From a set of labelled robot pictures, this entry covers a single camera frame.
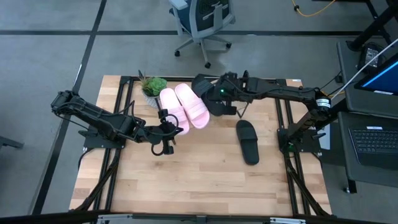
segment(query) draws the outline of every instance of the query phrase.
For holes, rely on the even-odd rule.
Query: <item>office chair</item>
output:
[[[205,58],[205,67],[210,68],[208,61],[205,39],[214,40],[226,44],[229,49],[231,42],[214,36],[228,24],[235,23],[235,14],[231,0],[169,0],[173,8],[170,13],[174,15],[178,35],[181,36],[187,31],[191,38],[175,49],[174,55],[180,56],[180,50],[192,43],[200,44]]]

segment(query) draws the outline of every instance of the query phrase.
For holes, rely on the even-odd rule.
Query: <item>monitor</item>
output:
[[[355,88],[387,95],[398,95],[398,54],[391,57],[374,73],[359,81]]]

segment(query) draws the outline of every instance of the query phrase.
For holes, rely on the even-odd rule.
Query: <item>yellow cable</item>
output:
[[[329,3],[329,4],[328,4],[327,6],[325,6],[323,9],[321,9],[321,10],[319,10],[318,12],[313,13],[313,14],[311,14],[311,15],[305,15],[305,14],[303,14],[303,13],[300,11],[300,9],[297,9],[297,12],[298,12],[300,15],[302,15],[303,17],[312,17],[312,16],[315,16],[315,15],[321,13],[323,10],[327,9],[329,6],[331,6],[333,3],[335,3],[335,1],[336,1],[336,0],[333,0],[331,3]]]
[[[343,94],[343,93],[345,93],[344,91],[341,91],[340,93],[339,93],[339,95],[340,94]],[[334,97],[335,96],[335,94],[333,94],[333,95],[330,95],[329,97]]]

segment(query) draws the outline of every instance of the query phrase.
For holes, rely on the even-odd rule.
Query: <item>potted plant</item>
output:
[[[166,88],[167,81],[159,77],[146,77],[140,70],[138,74],[146,102],[149,106],[157,108],[156,99],[159,100],[160,92]]]

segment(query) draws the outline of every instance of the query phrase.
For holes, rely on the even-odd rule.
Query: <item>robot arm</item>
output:
[[[251,78],[245,71],[242,78],[236,73],[226,73],[218,79],[214,87],[206,93],[210,101],[224,101],[230,106],[232,101],[252,103],[253,100],[275,98],[303,103],[308,113],[303,118],[288,128],[289,141],[302,137],[302,133],[315,127],[319,121],[324,121],[330,114],[330,99],[319,88],[303,88],[282,86],[269,83],[265,79]]]
[[[169,141],[173,141],[175,135],[182,131],[174,124],[166,121],[167,110],[159,112],[161,124],[159,126],[145,126],[145,121],[135,116],[113,114],[91,103],[86,102],[80,96],[71,91],[61,91],[51,104],[52,111],[57,116],[74,115],[98,130],[98,134],[107,140],[118,141],[130,139],[134,142],[149,142],[153,146],[163,142],[161,154],[173,154],[173,147]]]

